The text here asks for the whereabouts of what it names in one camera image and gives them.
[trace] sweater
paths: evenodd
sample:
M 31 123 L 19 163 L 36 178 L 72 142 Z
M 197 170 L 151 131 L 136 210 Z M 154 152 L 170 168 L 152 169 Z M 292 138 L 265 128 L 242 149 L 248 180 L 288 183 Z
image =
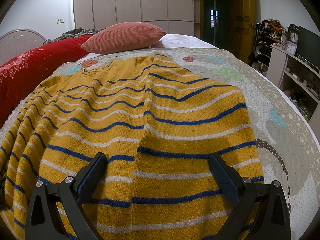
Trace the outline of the sweater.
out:
M 117 60 L 49 78 L 26 98 L 0 148 L 1 216 L 17 239 L 24 239 L 36 182 L 75 176 L 97 152 L 108 166 L 83 209 L 107 240 L 212 239 L 233 208 L 209 171 L 212 153 L 242 177 L 263 181 L 239 88 L 165 55 Z

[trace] tv screen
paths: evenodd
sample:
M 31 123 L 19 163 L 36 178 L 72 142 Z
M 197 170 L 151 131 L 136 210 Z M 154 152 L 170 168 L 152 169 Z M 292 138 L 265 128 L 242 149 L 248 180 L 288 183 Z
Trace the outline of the tv screen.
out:
M 298 55 L 320 69 L 320 37 L 301 26 Z

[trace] headboard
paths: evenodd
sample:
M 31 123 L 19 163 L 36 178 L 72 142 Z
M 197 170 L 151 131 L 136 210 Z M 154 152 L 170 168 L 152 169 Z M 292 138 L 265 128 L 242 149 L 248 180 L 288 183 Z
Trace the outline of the headboard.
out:
M 28 29 L 16 29 L 0 37 L 0 65 L 31 49 L 43 45 L 45 38 Z

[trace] white wall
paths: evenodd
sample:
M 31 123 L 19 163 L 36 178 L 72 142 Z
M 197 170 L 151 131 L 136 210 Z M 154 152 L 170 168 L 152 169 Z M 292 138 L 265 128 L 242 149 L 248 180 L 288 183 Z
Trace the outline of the white wall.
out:
M 283 27 L 295 24 L 320 35 L 310 14 L 299 0 L 256 0 L 256 6 L 256 23 L 266 18 L 278 19 Z
M 64 23 L 57 24 L 58 18 Z M 0 36 L 18 28 L 57 38 L 75 28 L 72 0 L 16 0 L 0 24 Z

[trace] window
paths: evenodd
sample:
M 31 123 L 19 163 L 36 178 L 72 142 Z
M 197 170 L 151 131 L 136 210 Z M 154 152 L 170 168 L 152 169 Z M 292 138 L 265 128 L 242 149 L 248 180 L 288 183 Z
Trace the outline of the window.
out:
M 210 10 L 210 27 L 217 28 L 217 18 L 218 12 L 214 10 Z

